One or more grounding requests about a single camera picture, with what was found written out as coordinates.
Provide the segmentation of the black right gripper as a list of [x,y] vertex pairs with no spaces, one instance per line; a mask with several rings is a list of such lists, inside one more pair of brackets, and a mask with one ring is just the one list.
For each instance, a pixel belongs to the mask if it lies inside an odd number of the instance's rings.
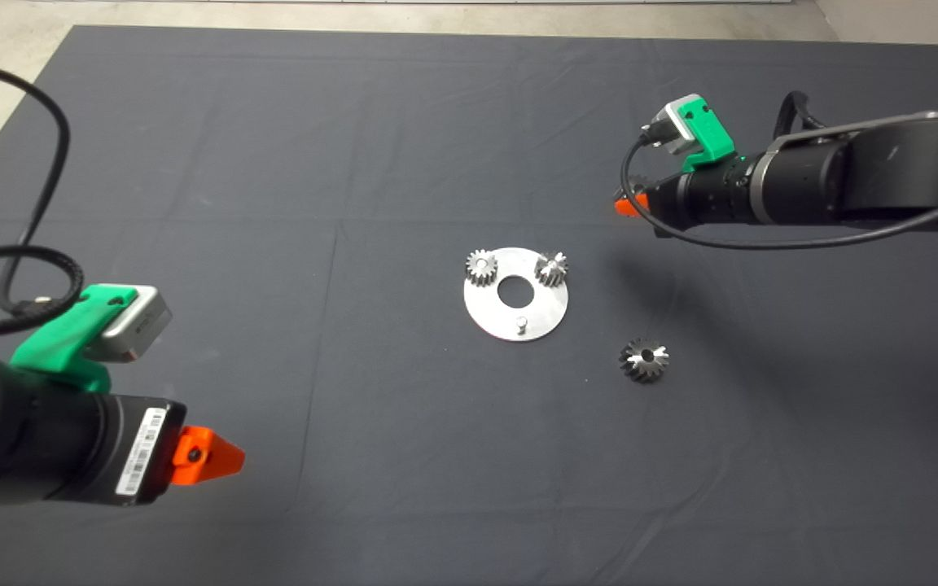
[[732,155],[692,172],[682,172],[638,190],[630,198],[618,190],[614,210],[621,216],[648,212],[660,238],[672,238],[666,229],[687,234],[706,225],[756,225],[751,201],[755,155]]

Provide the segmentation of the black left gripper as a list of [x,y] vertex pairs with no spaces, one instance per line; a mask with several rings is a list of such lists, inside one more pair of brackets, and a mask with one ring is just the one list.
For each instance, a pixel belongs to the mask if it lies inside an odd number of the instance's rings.
[[238,474],[246,453],[204,426],[183,426],[186,405],[166,398],[107,396],[94,503],[149,505],[170,485]]

